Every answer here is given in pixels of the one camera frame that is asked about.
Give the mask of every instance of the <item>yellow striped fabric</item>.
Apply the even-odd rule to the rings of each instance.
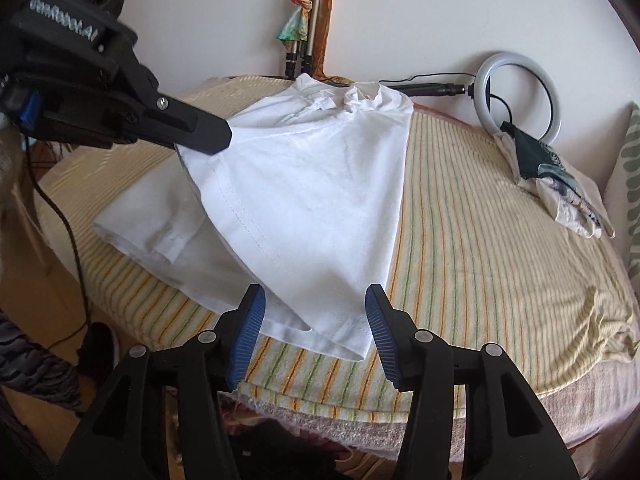
[[[246,76],[186,100],[228,117],[288,84]],[[100,241],[92,221],[170,153],[146,142],[81,148],[41,182],[75,231],[92,300],[154,349],[184,343],[218,316]],[[62,224],[42,201],[37,208],[72,270]],[[636,352],[635,300],[621,269],[607,241],[556,224],[518,188],[486,136],[414,112],[386,290],[419,328],[468,348],[499,343],[536,393],[547,394],[602,359],[630,360]],[[404,422],[411,400],[385,379],[375,349],[364,361],[347,362],[263,336],[239,391],[283,408],[367,422]],[[456,416],[463,415],[457,392]]]

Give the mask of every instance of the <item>white wall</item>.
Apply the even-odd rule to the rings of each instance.
[[[139,35],[140,61],[172,93],[212,76],[282,74],[275,35],[293,10],[289,0],[126,0],[121,19]],[[546,69],[563,106],[556,149],[606,183],[628,104],[640,100],[640,54],[606,0],[334,0],[325,73],[377,80],[475,72],[499,50]],[[546,95],[529,75],[506,67],[492,89],[511,104],[517,126],[544,132]],[[466,96],[431,104],[477,122]]]

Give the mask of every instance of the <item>black cord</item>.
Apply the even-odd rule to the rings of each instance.
[[[80,282],[80,293],[82,295],[82,307],[84,308],[84,323],[82,323],[80,328],[75,330],[72,334],[49,345],[47,347],[47,350],[51,350],[54,346],[57,346],[60,343],[68,341],[73,336],[77,335],[85,326],[88,327],[89,325],[91,325],[91,312],[89,311],[89,297],[86,294],[86,287],[84,286],[84,274],[82,273],[82,266],[80,264],[80,256],[78,254],[78,246],[76,245],[76,237],[74,236],[74,232],[71,229],[71,225],[69,224],[69,221],[66,219],[64,213],[60,211],[60,208],[56,205],[56,203],[53,202],[53,200],[50,199],[49,196],[42,190],[42,188],[40,187],[40,184],[38,184],[38,181],[36,180],[36,176],[33,173],[33,166],[31,165],[31,148],[29,145],[28,136],[24,136],[24,143],[25,143],[24,153],[26,156],[27,171],[29,173],[31,183],[33,184],[34,189],[42,197],[42,199],[60,217],[60,220],[62,220],[62,223],[65,225],[66,232],[69,235],[69,240],[71,241],[71,248],[73,249],[74,258],[76,260],[76,269],[78,270],[78,282]]]
[[[378,81],[379,83],[404,83],[405,81],[413,81],[417,77],[432,77],[437,75],[468,75],[470,77],[476,77],[474,74],[470,74],[469,72],[436,72],[433,74],[416,74],[408,79],[381,79]]]
[[[489,97],[491,99],[496,99],[500,101],[505,106],[505,108],[507,108],[507,111],[509,112],[509,122],[513,124],[513,114],[511,113],[511,108],[509,108],[507,101],[505,101],[503,98],[501,98],[499,95],[496,95],[496,94],[489,94]]]

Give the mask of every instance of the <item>metal rivet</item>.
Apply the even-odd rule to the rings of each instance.
[[[489,343],[484,347],[484,351],[493,357],[498,357],[498,355],[502,355],[502,348],[500,348],[497,344]]]
[[[206,332],[200,332],[198,334],[198,341],[201,343],[213,343],[216,340],[216,333],[211,330],[207,330]]]
[[[433,334],[428,330],[418,330],[414,337],[421,343],[430,343],[433,341]]]
[[[146,348],[142,345],[135,345],[129,349],[131,357],[142,357],[144,354],[146,354]]]
[[[156,106],[161,110],[166,110],[169,106],[169,99],[166,97],[159,97],[158,101],[156,101]]]

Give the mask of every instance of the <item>blue gripper pad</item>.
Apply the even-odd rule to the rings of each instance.
[[[369,286],[364,305],[386,378],[400,390],[407,375],[413,374],[413,367],[404,364],[410,365],[414,361],[411,338],[417,328],[406,312],[391,306],[379,283]]]
[[[228,356],[225,380],[229,391],[235,390],[244,379],[254,354],[265,307],[264,289],[255,283],[249,285],[238,309],[225,312],[214,328],[216,335],[222,338],[220,343]]]

